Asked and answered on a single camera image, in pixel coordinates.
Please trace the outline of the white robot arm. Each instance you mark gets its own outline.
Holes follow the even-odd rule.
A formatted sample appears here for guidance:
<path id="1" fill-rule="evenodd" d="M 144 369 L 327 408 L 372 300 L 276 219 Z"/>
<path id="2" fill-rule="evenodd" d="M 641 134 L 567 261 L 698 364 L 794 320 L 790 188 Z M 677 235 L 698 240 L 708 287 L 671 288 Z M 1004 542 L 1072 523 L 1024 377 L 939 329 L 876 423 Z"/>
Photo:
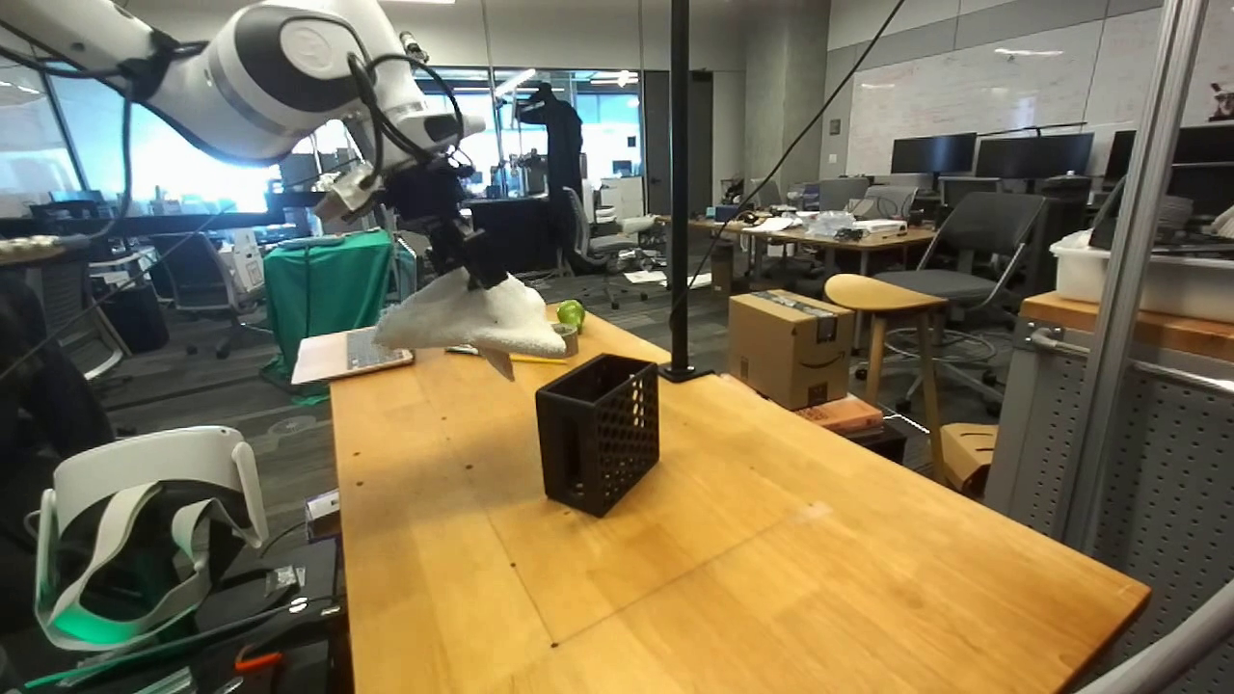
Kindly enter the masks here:
<path id="1" fill-rule="evenodd" d="M 249 0 L 195 43 L 121 0 L 0 0 L 0 26 L 225 163 L 268 165 L 327 120 L 353 120 L 365 132 L 353 201 L 381 195 L 466 288 L 507 279 L 447 179 L 473 125 L 425 95 L 421 58 L 378 0 Z"/>

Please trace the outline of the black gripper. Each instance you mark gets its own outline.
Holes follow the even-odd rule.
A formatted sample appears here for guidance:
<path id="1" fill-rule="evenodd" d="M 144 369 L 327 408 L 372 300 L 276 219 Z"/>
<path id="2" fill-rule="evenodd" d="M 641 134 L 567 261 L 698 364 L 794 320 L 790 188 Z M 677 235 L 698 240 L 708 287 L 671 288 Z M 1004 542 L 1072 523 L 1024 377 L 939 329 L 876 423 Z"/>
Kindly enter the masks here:
<path id="1" fill-rule="evenodd" d="M 442 158 L 403 165 L 387 179 L 387 204 L 403 231 L 429 240 L 429 261 L 434 275 L 462 271 L 473 288 L 504 280 L 504 265 L 495 253 L 484 231 L 462 216 L 460 171 Z"/>

